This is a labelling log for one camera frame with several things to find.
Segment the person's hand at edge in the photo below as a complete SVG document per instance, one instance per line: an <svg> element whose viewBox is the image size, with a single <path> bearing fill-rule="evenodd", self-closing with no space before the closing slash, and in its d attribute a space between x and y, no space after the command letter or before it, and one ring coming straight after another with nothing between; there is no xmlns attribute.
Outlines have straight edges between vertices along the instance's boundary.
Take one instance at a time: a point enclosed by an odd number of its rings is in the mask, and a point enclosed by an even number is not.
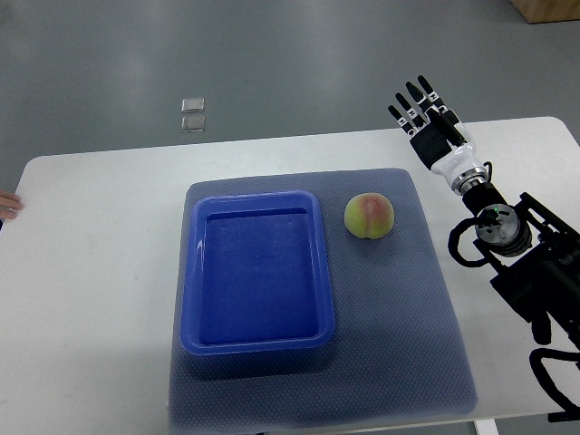
<svg viewBox="0 0 580 435"><path fill-rule="evenodd" d="M18 195L0 190L0 218L2 220L15 219L18 212L23 209L24 204Z"/></svg>

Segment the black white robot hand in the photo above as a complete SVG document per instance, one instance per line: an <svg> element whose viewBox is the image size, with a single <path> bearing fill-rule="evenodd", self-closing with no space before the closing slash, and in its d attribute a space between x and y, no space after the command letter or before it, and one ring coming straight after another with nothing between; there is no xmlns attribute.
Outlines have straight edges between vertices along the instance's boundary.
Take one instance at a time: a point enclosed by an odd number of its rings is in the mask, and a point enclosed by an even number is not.
<svg viewBox="0 0 580 435"><path fill-rule="evenodd" d="M408 94L396 93L398 104L388 111L422 164L459 196L490 181L491 170L478 160L471 134L431 83L420 75L405 86Z"/></svg>

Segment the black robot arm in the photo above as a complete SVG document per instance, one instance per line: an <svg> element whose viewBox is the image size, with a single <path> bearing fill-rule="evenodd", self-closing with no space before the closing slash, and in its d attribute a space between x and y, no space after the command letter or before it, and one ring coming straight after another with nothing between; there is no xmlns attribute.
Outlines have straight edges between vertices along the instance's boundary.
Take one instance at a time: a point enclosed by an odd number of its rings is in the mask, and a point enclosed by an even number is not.
<svg viewBox="0 0 580 435"><path fill-rule="evenodd" d="M469 268L491 266L490 284L531 326L538 348L529 355L532 373L547 396L561 407L551 422L576 421L579 407L557 387L546 359L578 363L578 351L550 348L552 324L579 344L579 234L527 193L509 205L491 182L490 163L460 173L452 190L472 216L449 233L452 258Z"/></svg>

